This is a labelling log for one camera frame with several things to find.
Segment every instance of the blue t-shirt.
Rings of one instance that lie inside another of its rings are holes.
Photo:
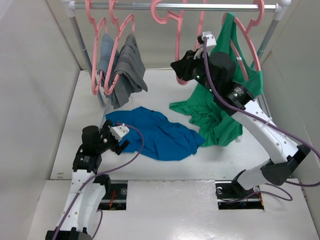
[[[169,122],[161,112],[138,107],[131,111],[114,111],[107,114],[106,119],[113,123],[120,122],[139,129],[144,137],[144,147],[141,154],[162,161],[179,161],[191,154],[205,140],[194,130],[190,130],[180,123]],[[139,133],[130,129],[122,139],[130,141],[124,153],[139,151],[142,139]]]

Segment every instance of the green t-shirt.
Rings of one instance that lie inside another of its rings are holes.
[[[227,13],[216,41],[216,46],[211,51],[211,54],[214,52],[229,54],[232,60],[236,62],[233,80],[243,84],[254,97],[257,97],[263,93],[262,71],[257,72],[247,65],[237,41],[237,25],[234,22],[234,18],[235,15]],[[237,62],[236,55],[230,46],[230,40],[233,41],[246,68],[249,77],[249,80],[246,82]],[[243,133],[242,125],[219,108],[213,101],[213,95],[200,84],[196,86],[188,100],[173,102],[169,108],[175,112],[191,116],[190,123],[200,127],[199,134],[206,140],[202,147],[212,145],[227,146]]]

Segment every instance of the white floor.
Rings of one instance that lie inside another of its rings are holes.
[[[179,85],[173,70],[147,70],[144,80],[148,92],[132,94],[130,102],[119,110],[132,110],[143,106],[163,113],[171,122],[179,122],[190,129],[199,127],[189,123],[185,116],[169,109],[172,102],[187,100],[196,87],[196,81]],[[91,93],[90,77],[80,73],[78,84],[65,123],[59,149],[53,166],[51,179],[71,179],[72,163],[81,144],[82,129],[88,125],[101,125],[104,111],[113,111],[99,106],[97,97]],[[99,170],[115,168],[129,161],[133,154],[117,156],[111,151],[102,155]],[[196,155],[181,161],[157,161],[141,155],[125,168],[110,173],[113,180],[198,180],[233,179],[243,169],[250,169],[269,158],[266,151],[244,129],[241,142],[232,142],[227,147],[200,147]]]
[[[44,240],[55,229],[70,184],[46,181],[28,240]],[[292,202],[263,194],[265,210],[218,210],[214,181],[130,181],[127,210],[103,211],[94,240],[318,240],[300,188],[283,187]],[[261,190],[283,196],[267,185]]]

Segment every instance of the white wall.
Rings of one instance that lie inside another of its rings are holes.
[[[70,47],[72,48],[77,60],[82,68],[86,69],[87,66],[82,57],[81,49],[78,45],[76,35],[72,29],[69,18],[60,0],[47,0],[50,8],[52,9],[58,24],[63,30]],[[150,3],[152,0],[118,0],[119,3]],[[278,27],[270,41],[270,46],[277,39],[282,28],[285,26],[290,14],[295,9],[299,0],[291,0],[292,3],[288,8],[284,18],[278,24]],[[94,3],[107,3],[108,0],[93,0]],[[163,0],[163,3],[181,3],[181,0]],[[188,3],[202,3],[203,0],[188,0]],[[265,4],[273,4],[279,2],[279,0],[264,0]],[[208,4],[252,4],[253,0],[207,0]],[[103,17],[106,17],[108,23],[108,31],[113,38],[116,37],[117,31],[115,26],[109,17],[109,11],[104,10],[92,10],[92,15],[96,18],[96,22]],[[135,16],[135,36],[141,53],[142,61],[146,68],[169,68],[170,63],[175,60],[175,44],[176,44],[176,32],[177,21],[170,20],[168,24],[160,25],[154,21],[149,10],[115,10],[115,15],[119,17],[119,22],[122,23],[125,17],[134,13]],[[164,18],[166,11],[158,11],[160,17]],[[205,12],[203,31],[212,31],[212,33],[218,37],[221,30],[221,20],[224,12],[211,11]],[[257,12],[235,12],[235,14],[242,20],[245,26],[248,25],[251,18],[258,16]],[[81,30],[86,49],[92,61],[93,47],[94,47],[94,29],[89,23],[86,11],[84,9],[78,9],[75,11],[75,16],[78,20],[79,28]],[[180,57],[182,58],[187,50],[193,49],[196,41],[197,28],[199,23],[200,12],[199,11],[184,11],[184,19],[181,32],[181,48]],[[266,12],[262,23],[258,27],[254,27],[251,32],[253,43],[258,48],[260,43],[270,25],[273,18],[273,13]],[[123,38],[120,41],[118,50],[123,45],[126,36],[131,31],[131,25],[123,33]],[[101,42],[103,31],[100,33],[99,42]],[[247,62],[252,62],[250,57],[249,48],[246,46],[243,37],[239,38],[240,46],[243,46],[242,51],[247,57]]]
[[[320,150],[319,0],[302,0],[263,64],[264,92],[277,125]],[[295,176],[305,184],[320,181],[319,160],[310,154]],[[304,188],[320,233],[320,187]]]
[[[0,53],[0,238],[24,240],[79,68],[44,0],[0,1]]]

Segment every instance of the hanging clothing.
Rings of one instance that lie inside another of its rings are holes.
[[[233,80],[243,84],[254,97],[257,97],[263,93],[262,71],[256,72],[247,65],[238,44],[237,25],[234,22],[234,18],[235,15],[229,12],[227,13],[221,32],[216,41],[216,47],[211,53],[224,52],[229,54],[236,63]],[[244,79],[236,55],[230,46],[230,40],[233,41],[242,58],[248,73],[248,81],[245,81]],[[188,100],[173,102],[170,104],[169,108],[175,112],[191,116],[190,123],[200,127],[199,134],[205,139],[205,143],[202,147],[212,145],[227,146],[238,136],[243,134],[242,125],[219,108],[213,101],[213,95],[200,84],[197,85]]]
[[[99,60],[99,67],[98,67],[98,71],[103,72],[103,76],[102,76],[102,80],[101,80],[102,87],[105,85],[106,74],[108,71],[111,53],[112,53],[112,49],[114,48],[114,45],[115,45],[114,40],[110,37],[110,35],[108,33],[105,33],[102,37],[102,43],[101,43],[101,48],[100,48],[100,60]],[[111,76],[116,68],[118,59],[119,59],[119,52],[117,50],[115,52],[114,61],[112,64]]]
[[[196,154],[205,140],[194,130],[180,123],[169,122],[158,111],[138,107],[131,111],[114,111],[105,116],[113,123],[120,122],[136,127],[144,137],[141,154],[161,161],[179,161]],[[137,131],[130,132],[122,139],[130,141],[124,153],[134,153],[141,149],[142,139]]]
[[[143,79],[145,71],[136,38],[130,33],[121,48],[119,59],[112,75],[113,81],[116,74],[119,74],[119,79],[111,93],[113,109],[118,109],[126,104],[131,93],[138,93],[142,90],[148,91]]]

